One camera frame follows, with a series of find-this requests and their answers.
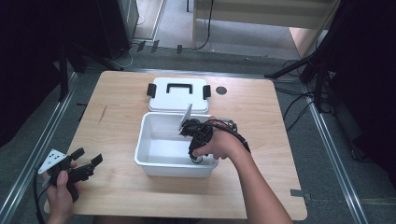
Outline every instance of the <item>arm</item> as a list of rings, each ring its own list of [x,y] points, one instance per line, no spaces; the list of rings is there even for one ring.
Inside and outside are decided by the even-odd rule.
[[[239,175],[248,223],[291,223],[289,214],[262,177],[253,158],[234,136],[214,129],[210,142],[192,153],[197,157],[213,154],[216,160],[230,158]]]

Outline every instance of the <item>wooden table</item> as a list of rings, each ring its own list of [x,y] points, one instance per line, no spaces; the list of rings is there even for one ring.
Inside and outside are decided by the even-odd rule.
[[[141,120],[149,112],[147,87],[155,77],[205,79],[212,89],[208,114],[237,123],[291,218],[306,218],[304,199],[290,196],[291,189],[301,187],[270,80],[132,72],[101,75],[69,148],[71,153],[84,147],[86,153],[78,165],[89,163],[99,153],[104,159],[94,175],[81,182],[76,214],[246,218],[238,175],[230,160],[220,160],[209,178],[147,176],[134,162]],[[217,94],[218,86],[227,93]]]

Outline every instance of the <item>white lid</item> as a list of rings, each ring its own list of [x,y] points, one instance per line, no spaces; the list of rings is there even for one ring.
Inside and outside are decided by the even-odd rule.
[[[185,112],[192,105],[192,113],[202,114],[209,108],[209,102],[204,99],[204,86],[207,86],[204,79],[156,77],[153,84],[156,91],[149,100],[151,111]]]

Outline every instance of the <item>aluminum rail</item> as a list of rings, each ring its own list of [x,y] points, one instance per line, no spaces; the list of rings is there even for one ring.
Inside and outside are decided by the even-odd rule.
[[[32,150],[29,159],[23,166],[20,175],[10,189],[3,207],[0,210],[0,223],[9,223],[9,221],[12,219],[12,216],[14,215],[15,210],[22,199],[24,192],[30,185],[30,181],[32,180],[35,172],[35,167],[41,162],[43,154],[64,115],[64,111],[69,105],[70,99],[74,93],[75,83],[77,81],[78,76],[76,73],[73,73],[69,78],[69,93],[67,93],[64,97],[64,100],[59,102],[55,107],[55,110],[52,113],[52,116],[50,117],[43,133],[35,144],[35,148]]]
[[[305,92],[311,91],[307,86],[303,86],[303,88]],[[313,99],[307,98],[307,102],[309,104],[312,101]],[[353,219],[355,220],[355,223],[369,223],[367,216],[364,213],[363,207],[361,206],[361,200],[359,199],[347,170],[344,167],[340,156],[338,155],[337,148],[332,140],[332,136],[327,128],[324,118],[317,111],[314,104],[310,104],[309,108],[311,110],[312,116],[314,117],[315,123],[317,124],[320,136],[332,163],[332,168],[334,169],[335,175],[338,179],[341,190],[344,193],[346,203]]]

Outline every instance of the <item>circular hole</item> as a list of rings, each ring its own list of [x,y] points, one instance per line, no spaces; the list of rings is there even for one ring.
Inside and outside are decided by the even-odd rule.
[[[216,92],[220,95],[224,95],[225,93],[227,93],[227,89],[225,89],[225,87],[217,87]]]

